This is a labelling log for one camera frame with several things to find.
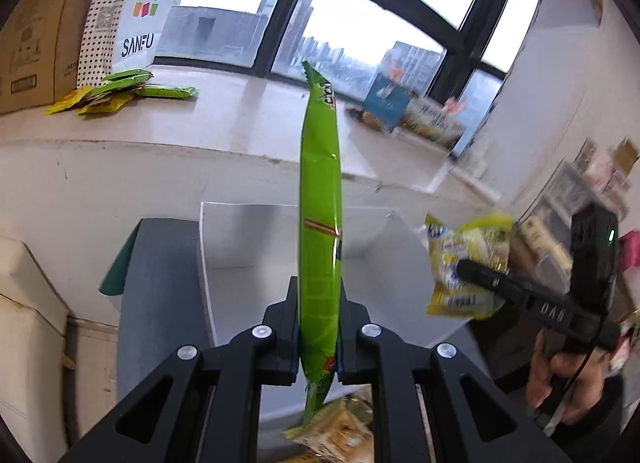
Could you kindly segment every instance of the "human hand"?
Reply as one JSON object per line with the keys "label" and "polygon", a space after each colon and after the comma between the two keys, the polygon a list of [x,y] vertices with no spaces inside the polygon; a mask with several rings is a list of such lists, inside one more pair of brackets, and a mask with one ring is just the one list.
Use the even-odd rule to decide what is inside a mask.
{"label": "human hand", "polygon": [[[531,371],[527,382],[527,405],[537,409],[551,393],[549,380],[552,374],[570,379],[585,355],[558,353],[548,361],[544,355],[545,334],[540,331],[536,336],[536,344],[531,358]],[[560,421],[571,425],[582,419],[589,410],[602,398],[604,387],[604,357],[602,352],[594,350],[584,369],[575,381],[574,391],[568,399]]]}

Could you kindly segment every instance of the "white countertop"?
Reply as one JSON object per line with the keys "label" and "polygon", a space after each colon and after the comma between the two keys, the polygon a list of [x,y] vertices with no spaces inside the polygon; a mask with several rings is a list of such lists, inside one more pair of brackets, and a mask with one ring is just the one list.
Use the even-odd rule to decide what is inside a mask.
{"label": "white countertop", "polygon": [[[16,140],[125,141],[176,144],[298,162],[308,91],[290,84],[215,70],[153,66],[153,82],[195,86],[195,100],[136,99],[116,114],[82,120],[74,110],[43,107],[0,116],[0,143]],[[338,101],[342,171],[384,185],[456,200],[478,199],[446,175],[443,153],[375,132],[351,120]]]}

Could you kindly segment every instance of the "red label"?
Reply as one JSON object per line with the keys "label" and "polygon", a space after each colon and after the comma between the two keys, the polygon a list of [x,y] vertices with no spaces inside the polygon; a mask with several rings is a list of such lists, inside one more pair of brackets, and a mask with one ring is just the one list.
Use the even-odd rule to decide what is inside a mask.
{"label": "red label", "polygon": [[335,357],[328,357],[324,364],[324,370],[333,371],[335,369]]}

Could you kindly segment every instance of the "screw head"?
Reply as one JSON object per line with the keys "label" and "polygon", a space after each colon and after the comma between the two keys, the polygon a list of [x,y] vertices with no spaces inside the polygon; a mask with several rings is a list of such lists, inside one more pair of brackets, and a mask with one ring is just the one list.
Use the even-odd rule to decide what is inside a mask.
{"label": "screw head", "polygon": [[382,333],[382,328],[378,324],[364,324],[362,334],[369,338],[375,338]]}
{"label": "screw head", "polygon": [[180,360],[191,360],[198,354],[198,350],[193,346],[182,346],[178,349],[178,358]]}
{"label": "screw head", "polygon": [[251,334],[256,338],[268,338],[273,333],[273,329],[265,324],[256,326],[251,330]]}
{"label": "screw head", "polygon": [[440,344],[436,348],[436,351],[443,358],[453,358],[454,356],[456,356],[456,353],[458,352],[458,350],[454,345],[447,344],[447,343]]}

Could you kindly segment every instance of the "blue box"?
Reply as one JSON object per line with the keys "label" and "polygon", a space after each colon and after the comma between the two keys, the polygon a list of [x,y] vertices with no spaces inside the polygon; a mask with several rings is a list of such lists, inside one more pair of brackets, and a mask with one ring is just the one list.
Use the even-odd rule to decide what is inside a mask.
{"label": "blue box", "polygon": [[364,108],[371,112],[387,132],[391,132],[400,123],[400,118],[409,104],[411,96],[398,84],[378,73],[364,99]]}

